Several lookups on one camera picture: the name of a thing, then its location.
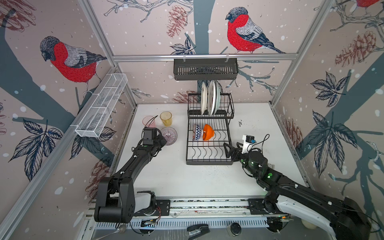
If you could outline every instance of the white wire basket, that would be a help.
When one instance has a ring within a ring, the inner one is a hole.
[[[111,74],[75,130],[80,137],[100,137],[127,81],[125,74]]]

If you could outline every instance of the cup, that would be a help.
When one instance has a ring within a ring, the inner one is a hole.
[[[162,112],[160,114],[160,119],[163,122],[164,126],[169,127],[172,124],[172,113]]]
[[[146,116],[145,118],[143,118],[142,122],[143,122],[144,126],[146,126],[146,127],[156,127],[155,119],[152,119],[152,118],[153,118],[152,116]]]

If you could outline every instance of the stapler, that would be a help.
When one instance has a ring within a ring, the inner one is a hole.
[[[198,224],[198,225],[193,225],[187,228],[188,231],[188,240],[192,240],[195,238],[198,238],[204,234],[207,234],[210,232],[208,228],[208,224]]]

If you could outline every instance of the pink glass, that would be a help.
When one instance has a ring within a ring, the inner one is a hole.
[[[143,122],[144,126],[146,126],[146,127],[156,127],[155,120],[153,119],[153,121],[152,121],[151,120],[152,118],[153,118],[152,116],[146,116],[145,118],[143,118],[142,122]]]

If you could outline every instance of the bird's head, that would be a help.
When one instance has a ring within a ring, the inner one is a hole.
[[[42,40],[40,43],[40,51],[44,60],[52,60],[55,61],[55,45],[58,44],[60,40],[53,36],[48,36]]]
[[[248,15],[248,11],[244,7],[235,7],[229,11],[225,20],[228,20],[229,22],[233,23],[236,18],[240,15]]]

